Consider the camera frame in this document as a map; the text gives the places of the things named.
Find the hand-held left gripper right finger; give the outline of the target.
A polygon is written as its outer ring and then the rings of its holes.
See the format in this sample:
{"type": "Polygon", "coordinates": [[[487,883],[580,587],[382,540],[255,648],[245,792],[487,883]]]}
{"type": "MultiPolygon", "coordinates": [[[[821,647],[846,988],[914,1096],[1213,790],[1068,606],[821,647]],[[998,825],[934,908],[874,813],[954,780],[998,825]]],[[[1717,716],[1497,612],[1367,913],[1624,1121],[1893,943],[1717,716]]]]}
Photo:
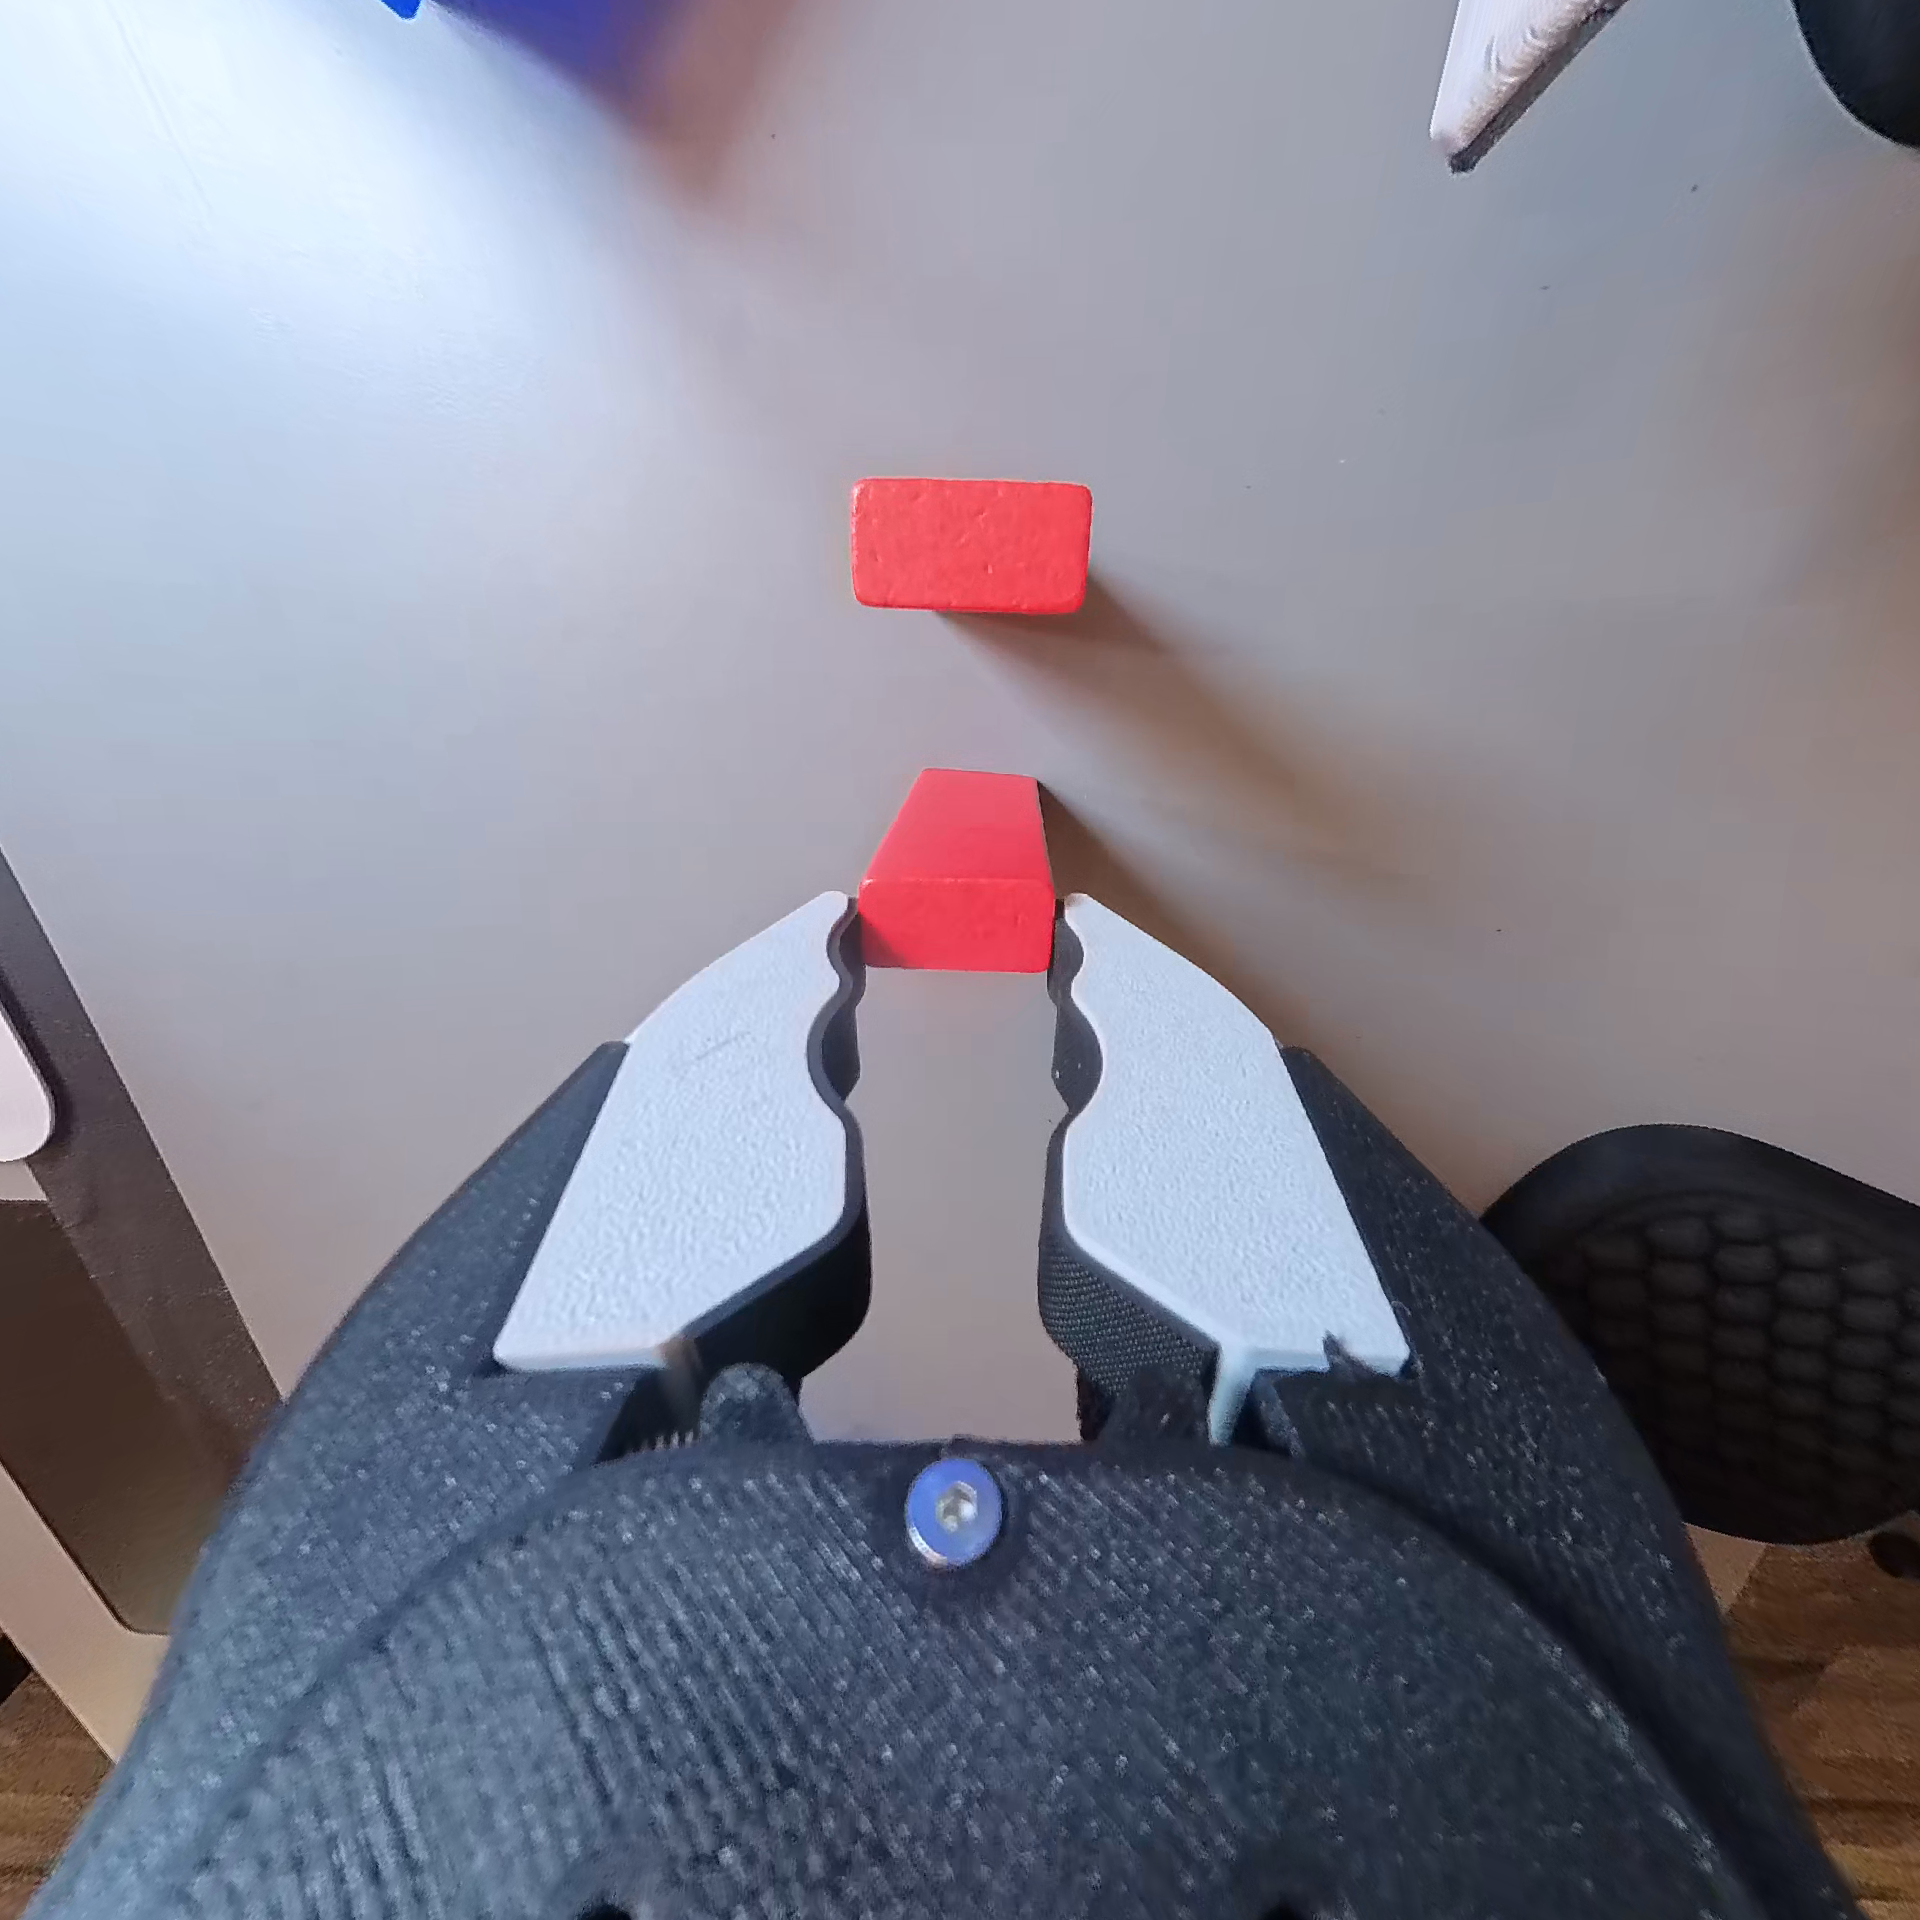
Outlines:
{"type": "Polygon", "coordinates": [[[1229,1444],[1261,1376],[1413,1377],[1413,1348],[1288,1053],[1220,980],[1062,901],[1040,1320],[1094,1440],[1141,1376],[1229,1444]]]}

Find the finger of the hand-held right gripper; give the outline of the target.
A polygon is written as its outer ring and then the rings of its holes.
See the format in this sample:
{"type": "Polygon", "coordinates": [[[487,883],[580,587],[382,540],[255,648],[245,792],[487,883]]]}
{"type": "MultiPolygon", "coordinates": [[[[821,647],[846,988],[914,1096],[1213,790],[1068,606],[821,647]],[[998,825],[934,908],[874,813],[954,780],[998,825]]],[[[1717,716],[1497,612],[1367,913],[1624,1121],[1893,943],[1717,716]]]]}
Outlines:
{"type": "Polygon", "coordinates": [[[1428,140],[1466,173],[1623,8],[1621,3],[1458,3],[1428,140]]]}

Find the blue plastic bin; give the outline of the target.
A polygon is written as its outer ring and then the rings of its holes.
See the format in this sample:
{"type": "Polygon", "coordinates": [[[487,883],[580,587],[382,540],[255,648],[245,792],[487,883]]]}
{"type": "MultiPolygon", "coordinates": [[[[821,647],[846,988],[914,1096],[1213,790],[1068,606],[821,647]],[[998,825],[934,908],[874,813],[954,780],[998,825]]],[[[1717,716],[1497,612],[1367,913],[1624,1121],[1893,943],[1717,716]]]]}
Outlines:
{"type": "Polygon", "coordinates": [[[562,72],[671,179],[705,189],[752,117],[784,3],[447,3],[441,13],[562,72]]]}

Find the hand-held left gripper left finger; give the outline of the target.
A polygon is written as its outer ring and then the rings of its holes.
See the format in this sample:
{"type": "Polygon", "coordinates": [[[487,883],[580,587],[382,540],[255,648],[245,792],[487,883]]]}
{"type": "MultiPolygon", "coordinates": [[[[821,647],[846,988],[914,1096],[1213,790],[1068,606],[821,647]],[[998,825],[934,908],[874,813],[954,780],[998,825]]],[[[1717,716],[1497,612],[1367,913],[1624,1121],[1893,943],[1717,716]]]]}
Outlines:
{"type": "Polygon", "coordinates": [[[630,1373],[678,1413],[738,1364],[798,1393],[849,1344],[873,1295],[853,924],[849,896],[817,894],[624,1038],[500,1371],[630,1373]]]}

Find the red rectangular wooden block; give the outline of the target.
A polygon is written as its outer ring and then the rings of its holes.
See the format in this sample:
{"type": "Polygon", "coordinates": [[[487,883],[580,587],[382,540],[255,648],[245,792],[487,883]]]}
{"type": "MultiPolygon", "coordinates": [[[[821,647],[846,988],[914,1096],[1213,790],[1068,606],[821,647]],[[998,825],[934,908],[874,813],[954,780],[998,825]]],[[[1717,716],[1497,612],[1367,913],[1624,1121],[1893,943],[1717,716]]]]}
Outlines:
{"type": "Polygon", "coordinates": [[[1055,901],[1038,780],[925,768],[857,886],[861,960],[1045,974],[1055,901]]]}
{"type": "Polygon", "coordinates": [[[1087,597],[1087,487],[865,475],[849,492],[853,597],[863,607],[1064,616],[1087,597]]]}

